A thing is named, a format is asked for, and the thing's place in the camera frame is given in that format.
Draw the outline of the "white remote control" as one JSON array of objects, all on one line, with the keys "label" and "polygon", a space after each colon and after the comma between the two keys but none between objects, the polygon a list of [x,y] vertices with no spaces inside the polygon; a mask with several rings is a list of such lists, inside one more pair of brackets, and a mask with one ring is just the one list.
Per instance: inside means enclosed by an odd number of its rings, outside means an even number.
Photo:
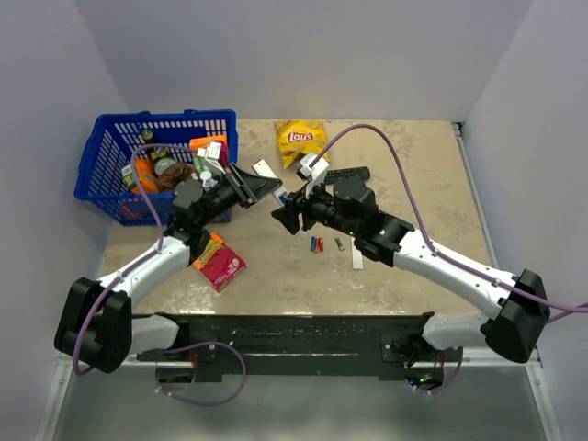
[{"label": "white remote control", "polygon": [[286,188],[283,184],[283,181],[274,173],[274,171],[272,170],[272,168],[269,166],[269,164],[266,162],[265,159],[259,159],[258,161],[253,163],[252,168],[254,170],[254,173],[257,176],[262,177],[265,180],[270,180],[272,182],[272,184],[274,186],[273,190],[272,190],[272,196],[277,201],[279,206],[283,207],[285,204],[283,204],[279,200],[279,197],[281,195],[288,194],[288,191],[286,190]]}]

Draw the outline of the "white remote battery cover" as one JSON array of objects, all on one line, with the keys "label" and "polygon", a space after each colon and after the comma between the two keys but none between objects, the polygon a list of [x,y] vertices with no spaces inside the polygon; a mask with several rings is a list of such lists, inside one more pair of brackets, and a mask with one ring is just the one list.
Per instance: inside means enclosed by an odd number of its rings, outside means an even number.
[{"label": "white remote battery cover", "polygon": [[354,237],[350,238],[350,248],[351,248],[351,256],[352,256],[352,268],[354,270],[363,270],[364,269],[363,256],[355,245],[355,238]]}]

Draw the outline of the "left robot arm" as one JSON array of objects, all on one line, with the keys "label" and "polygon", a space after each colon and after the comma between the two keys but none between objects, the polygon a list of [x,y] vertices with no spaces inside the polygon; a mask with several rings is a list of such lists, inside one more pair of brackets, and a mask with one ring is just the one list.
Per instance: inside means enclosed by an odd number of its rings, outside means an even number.
[{"label": "left robot arm", "polygon": [[160,351],[184,358],[190,338],[173,318],[136,318],[134,309],[170,276],[192,265],[209,242],[207,225],[236,205],[253,206],[282,185],[236,165],[212,188],[188,179],[175,189],[172,213],[158,241],[124,267],[98,280],[81,277],[70,287],[54,337],[57,351],[104,373],[129,355]]}]

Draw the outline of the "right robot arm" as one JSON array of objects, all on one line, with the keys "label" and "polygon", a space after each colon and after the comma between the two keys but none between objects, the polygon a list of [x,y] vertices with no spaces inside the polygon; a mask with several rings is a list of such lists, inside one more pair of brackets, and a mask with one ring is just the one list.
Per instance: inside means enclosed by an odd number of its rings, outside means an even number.
[{"label": "right robot arm", "polygon": [[476,307],[473,313],[426,317],[423,330],[409,339],[419,360],[450,347],[486,345],[525,363],[550,317],[538,274],[526,269],[514,275],[428,242],[411,223],[381,210],[374,191],[358,178],[338,181],[332,192],[319,185],[291,193],[272,216],[292,234],[316,223],[346,234],[365,258],[424,277]]}]

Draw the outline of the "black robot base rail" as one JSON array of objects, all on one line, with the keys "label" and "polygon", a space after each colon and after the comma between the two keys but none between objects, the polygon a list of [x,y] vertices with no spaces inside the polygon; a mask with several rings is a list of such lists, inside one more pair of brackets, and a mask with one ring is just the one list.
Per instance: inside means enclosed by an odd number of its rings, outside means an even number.
[{"label": "black robot base rail", "polygon": [[145,352],[141,362],[196,365],[198,382],[224,375],[346,376],[440,383],[444,367],[459,359],[421,336],[428,314],[385,315],[177,315],[172,353]]}]

